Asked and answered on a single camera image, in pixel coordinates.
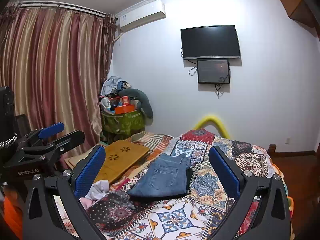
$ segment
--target wooden floor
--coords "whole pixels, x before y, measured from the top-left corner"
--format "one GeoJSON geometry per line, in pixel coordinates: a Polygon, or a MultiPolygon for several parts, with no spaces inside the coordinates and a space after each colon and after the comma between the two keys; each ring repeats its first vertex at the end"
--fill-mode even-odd
{"type": "Polygon", "coordinates": [[[293,232],[297,235],[314,210],[314,199],[320,196],[320,165],[313,155],[272,158],[284,174],[288,195],[293,198],[293,232]]]}

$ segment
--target baseboard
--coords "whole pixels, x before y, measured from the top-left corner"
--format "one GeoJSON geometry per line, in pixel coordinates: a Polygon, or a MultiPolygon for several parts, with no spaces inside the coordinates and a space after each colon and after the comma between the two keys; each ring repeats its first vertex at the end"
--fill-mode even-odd
{"type": "Polygon", "coordinates": [[[316,155],[315,151],[305,151],[305,152],[286,152],[286,153],[278,153],[278,152],[270,152],[271,158],[277,157],[297,157],[297,156],[307,156],[307,155],[316,155]]]}

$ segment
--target wooden cabinet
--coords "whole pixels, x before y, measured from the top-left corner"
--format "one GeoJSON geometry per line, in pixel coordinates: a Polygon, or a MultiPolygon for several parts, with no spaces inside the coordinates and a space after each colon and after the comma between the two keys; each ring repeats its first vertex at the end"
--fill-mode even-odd
{"type": "Polygon", "coordinates": [[[304,0],[281,0],[290,19],[301,22],[310,28],[318,23],[304,0]]]}

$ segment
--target patchwork blanket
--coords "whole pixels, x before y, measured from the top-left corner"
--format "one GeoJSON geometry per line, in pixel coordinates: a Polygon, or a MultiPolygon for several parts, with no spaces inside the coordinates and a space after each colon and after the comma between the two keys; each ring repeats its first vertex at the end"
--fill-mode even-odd
{"type": "MultiPolygon", "coordinates": [[[[106,197],[86,210],[107,239],[205,240],[234,203],[209,163],[208,153],[212,146],[219,146],[242,170],[251,170],[261,177],[271,177],[275,173],[266,150],[256,145],[225,139],[204,129],[191,130],[171,140],[157,136],[148,133],[137,140],[131,138],[141,145],[154,146],[149,159],[127,171],[110,187],[111,192],[106,197]],[[190,158],[194,173],[187,196],[151,203],[130,200],[127,191],[161,152],[170,156],[186,153],[190,158]]],[[[259,197],[255,197],[237,235],[246,232],[258,203],[259,197]]]]}

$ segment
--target white air conditioner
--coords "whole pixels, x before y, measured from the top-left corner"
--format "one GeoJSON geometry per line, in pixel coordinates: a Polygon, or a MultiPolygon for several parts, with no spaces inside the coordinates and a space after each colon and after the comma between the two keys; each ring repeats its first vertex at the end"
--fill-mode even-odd
{"type": "Polygon", "coordinates": [[[122,15],[120,17],[120,28],[122,32],[127,32],[165,17],[164,4],[157,0],[122,15]]]}

